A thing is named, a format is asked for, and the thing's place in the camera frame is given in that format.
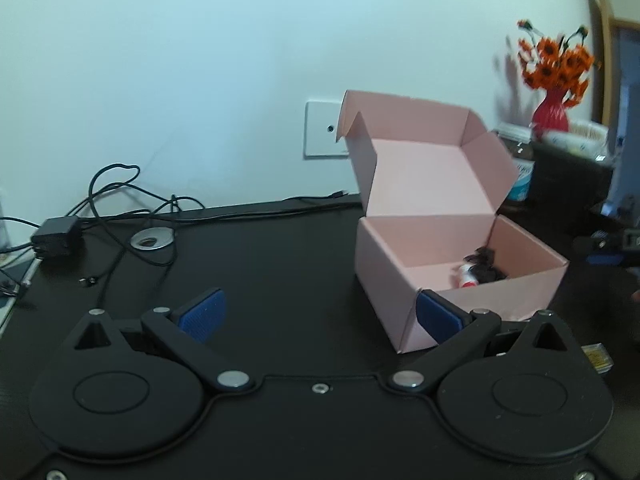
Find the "black cabinet box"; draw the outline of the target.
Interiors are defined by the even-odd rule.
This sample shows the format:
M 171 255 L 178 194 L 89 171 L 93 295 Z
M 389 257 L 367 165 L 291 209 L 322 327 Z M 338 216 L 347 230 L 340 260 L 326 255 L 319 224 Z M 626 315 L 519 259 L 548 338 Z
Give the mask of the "black cabinet box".
M 611 167 L 541 142 L 533 144 L 533 154 L 528 206 L 586 211 L 608 198 L 613 177 Z

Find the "wooden door frame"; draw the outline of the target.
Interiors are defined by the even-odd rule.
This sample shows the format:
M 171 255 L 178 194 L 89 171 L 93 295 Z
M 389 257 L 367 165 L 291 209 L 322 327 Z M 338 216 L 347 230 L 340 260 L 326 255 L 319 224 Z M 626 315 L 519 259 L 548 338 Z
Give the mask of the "wooden door frame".
M 602 124 L 614 131 L 620 111 L 620 33 L 639 31 L 639 0 L 598 0 L 603 46 Z

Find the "red ribbed vase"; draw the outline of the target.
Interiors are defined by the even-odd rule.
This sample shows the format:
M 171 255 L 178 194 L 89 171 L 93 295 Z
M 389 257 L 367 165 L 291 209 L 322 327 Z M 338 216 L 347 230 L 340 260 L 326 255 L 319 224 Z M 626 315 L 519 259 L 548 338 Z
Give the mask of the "red ribbed vase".
M 532 122 L 533 134 L 541 139 L 548 131 L 567 132 L 570 123 L 564 107 L 565 92 L 562 90 L 548 90 L 542 102 L 534 111 Z

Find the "orange artificial flowers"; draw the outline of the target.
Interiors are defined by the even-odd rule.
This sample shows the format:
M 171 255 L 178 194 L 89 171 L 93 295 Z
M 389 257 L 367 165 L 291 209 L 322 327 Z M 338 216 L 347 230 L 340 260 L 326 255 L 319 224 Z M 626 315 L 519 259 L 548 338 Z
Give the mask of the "orange artificial flowers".
M 565 108 L 582 102 L 590 84 L 590 73 L 601 63 L 586 45 L 589 28 L 580 25 L 569 35 L 546 36 L 529 20 L 516 22 L 527 36 L 518 40 L 518 62 L 527 87 L 556 92 Z

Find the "black power adapter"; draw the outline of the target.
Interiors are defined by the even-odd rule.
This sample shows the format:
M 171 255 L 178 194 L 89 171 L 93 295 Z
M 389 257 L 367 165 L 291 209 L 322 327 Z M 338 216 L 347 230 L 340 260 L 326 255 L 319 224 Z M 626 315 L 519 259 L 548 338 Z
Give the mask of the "black power adapter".
M 75 255 L 82 245 L 80 219 L 77 216 L 50 218 L 35 230 L 30 242 L 40 260 Z

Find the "white cream tube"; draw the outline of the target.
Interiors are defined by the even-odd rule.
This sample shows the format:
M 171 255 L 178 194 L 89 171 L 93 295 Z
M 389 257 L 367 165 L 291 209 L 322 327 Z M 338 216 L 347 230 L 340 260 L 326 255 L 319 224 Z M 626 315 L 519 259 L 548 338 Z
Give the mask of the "white cream tube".
M 473 269 L 474 264 L 469 262 L 462 263 L 462 265 L 457 268 L 456 282 L 459 288 L 475 287 L 480 284 L 474 275 Z

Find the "white wall socket panel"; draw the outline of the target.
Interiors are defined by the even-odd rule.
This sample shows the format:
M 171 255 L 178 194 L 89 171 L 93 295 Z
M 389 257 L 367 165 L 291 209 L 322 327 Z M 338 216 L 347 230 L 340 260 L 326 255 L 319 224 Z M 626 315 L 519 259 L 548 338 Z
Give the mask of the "white wall socket panel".
M 310 100 L 305 105 L 304 157 L 346 158 L 348 149 L 344 140 L 337 140 L 337 123 L 341 103 Z

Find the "pink cardboard box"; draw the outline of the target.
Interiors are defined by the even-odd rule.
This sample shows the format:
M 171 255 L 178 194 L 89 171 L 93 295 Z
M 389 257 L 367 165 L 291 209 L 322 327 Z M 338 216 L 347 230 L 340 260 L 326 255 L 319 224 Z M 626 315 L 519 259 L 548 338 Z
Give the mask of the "pink cardboard box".
M 506 321 L 548 307 L 567 262 L 499 214 L 518 172 L 477 114 L 349 90 L 336 134 L 348 147 L 364 209 L 355 271 L 396 351 L 437 344 L 416 320 L 422 290 Z M 457 268 L 483 246 L 495 251 L 495 265 L 508 277 L 459 288 Z

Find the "brown fish oil bottle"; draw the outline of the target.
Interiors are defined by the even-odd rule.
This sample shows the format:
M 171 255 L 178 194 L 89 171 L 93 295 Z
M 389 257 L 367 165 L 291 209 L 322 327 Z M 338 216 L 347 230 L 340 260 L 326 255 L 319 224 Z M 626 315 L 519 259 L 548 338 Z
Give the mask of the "brown fish oil bottle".
M 497 136 L 511 155 L 518 177 L 506 199 L 514 204 L 526 201 L 535 166 L 532 130 L 503 122 L 496 129 Z

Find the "cotton swab pack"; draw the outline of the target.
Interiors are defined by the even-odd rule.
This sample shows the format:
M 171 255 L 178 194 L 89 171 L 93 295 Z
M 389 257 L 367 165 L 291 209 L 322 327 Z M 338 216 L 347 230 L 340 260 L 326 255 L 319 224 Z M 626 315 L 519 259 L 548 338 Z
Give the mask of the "cotton swab pack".
M 594 162 L 608 158 L 608 127 L 589 120 L 570 122 L 567 131 L 548 130 L 542 135 L 542 142 Z

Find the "silver desk grommet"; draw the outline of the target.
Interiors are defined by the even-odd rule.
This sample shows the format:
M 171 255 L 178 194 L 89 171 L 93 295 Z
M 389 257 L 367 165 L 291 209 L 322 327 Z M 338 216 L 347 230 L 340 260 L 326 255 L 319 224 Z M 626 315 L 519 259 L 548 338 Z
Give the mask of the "silver desk grommet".
M 156 252 L 170 246 L 175 240 L 175 231 L 167 226 L 146 228 L 130 238 L 130 246 L 139 252 Z

